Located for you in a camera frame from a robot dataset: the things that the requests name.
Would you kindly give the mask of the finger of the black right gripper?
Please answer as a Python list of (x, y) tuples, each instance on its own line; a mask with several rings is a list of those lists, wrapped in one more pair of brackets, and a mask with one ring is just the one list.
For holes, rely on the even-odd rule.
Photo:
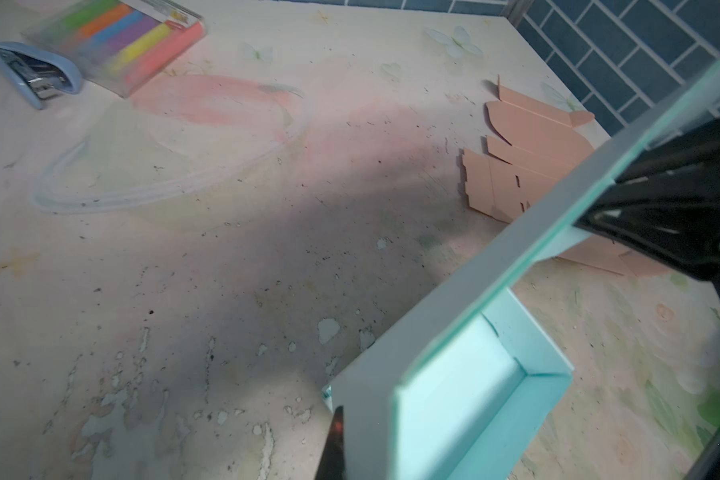
[(577, 221), (637, 276), (720, 282), (720, 118), (642, 153)]

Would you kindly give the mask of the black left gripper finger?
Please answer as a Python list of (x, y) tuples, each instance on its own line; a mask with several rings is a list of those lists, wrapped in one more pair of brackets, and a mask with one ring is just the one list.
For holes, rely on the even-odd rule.
[(345, 479), (344, 408), (334, 410), (323, 452), (315, 475), (316, 480)]

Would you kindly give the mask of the light blue paper box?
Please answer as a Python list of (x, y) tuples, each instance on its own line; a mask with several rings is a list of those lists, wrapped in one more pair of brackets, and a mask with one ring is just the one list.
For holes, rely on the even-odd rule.
[(345, 479), (504, 479), (573, 379), (513, 293), (655, 140), (720, 96), (720, 58), (608, 140), (325, 389), (344, 408)]

